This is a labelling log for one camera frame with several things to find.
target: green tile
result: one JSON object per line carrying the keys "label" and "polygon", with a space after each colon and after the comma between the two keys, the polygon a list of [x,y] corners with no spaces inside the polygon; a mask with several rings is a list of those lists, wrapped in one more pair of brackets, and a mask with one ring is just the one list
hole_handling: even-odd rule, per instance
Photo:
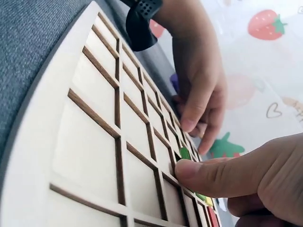
{"label": "green tile", "polygon": [[196,196],[197,196],[198,198],[200,198],[201,200],[206,201],[206,196],[200,195],[200,194],[198,194],[198,193],[196,193]]}
{"label": "green tile", "polygon": [[180,148],[180,154],[182,159],[188,159],[191,160],[190,154],[187,148]]}

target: hand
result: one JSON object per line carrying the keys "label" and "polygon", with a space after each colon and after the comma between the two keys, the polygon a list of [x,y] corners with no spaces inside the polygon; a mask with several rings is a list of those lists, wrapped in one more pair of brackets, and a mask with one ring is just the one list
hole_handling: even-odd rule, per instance
{"label": "hand", "polygon": [[[303,226],[303,133],[272,140],[238,158],[180,160],[178,180],[205,196],[228,199],[237,227]],[[250,215],[266,208],[272,215]]]}
{"label": "hand", "polygon": [[192,137],[203,138],[200,154],[208,152],[220,131],[227,93],[219,47],[215,35],[211,36],[173,38],[179,81],[179,94],[173,100],[181,114],[181,128]]}

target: black watch strap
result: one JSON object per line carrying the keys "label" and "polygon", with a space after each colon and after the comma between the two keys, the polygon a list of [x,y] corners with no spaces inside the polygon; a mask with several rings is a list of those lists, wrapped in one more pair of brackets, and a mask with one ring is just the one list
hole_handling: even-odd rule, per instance
{"label": "black watch strap", "polygon": [[126,31],[133,51],[143,51],[157,43],[158,39],[150,30],[150,20],[162,4],[162,0],[140,0],[130,8]]}

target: wrist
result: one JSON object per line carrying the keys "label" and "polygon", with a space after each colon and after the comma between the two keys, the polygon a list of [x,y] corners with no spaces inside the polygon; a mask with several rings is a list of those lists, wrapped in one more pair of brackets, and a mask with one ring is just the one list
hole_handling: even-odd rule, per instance
{"label": "wrist", "polygon": [[162,0],[154,20],[165,27],[173,38],[213,36],[214,28],[200,0]]}

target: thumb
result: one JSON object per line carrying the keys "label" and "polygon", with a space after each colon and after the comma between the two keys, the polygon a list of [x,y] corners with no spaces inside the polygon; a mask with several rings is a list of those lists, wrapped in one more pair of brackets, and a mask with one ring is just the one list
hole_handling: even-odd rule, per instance
{"label": "thumb", "polygon": [[275,153],[264,156],[264,149],[266,145],[238,158],[205,163],[182,159],[176,164],[176,176],[185,187],[213,198],[254,194],[276,159]]}

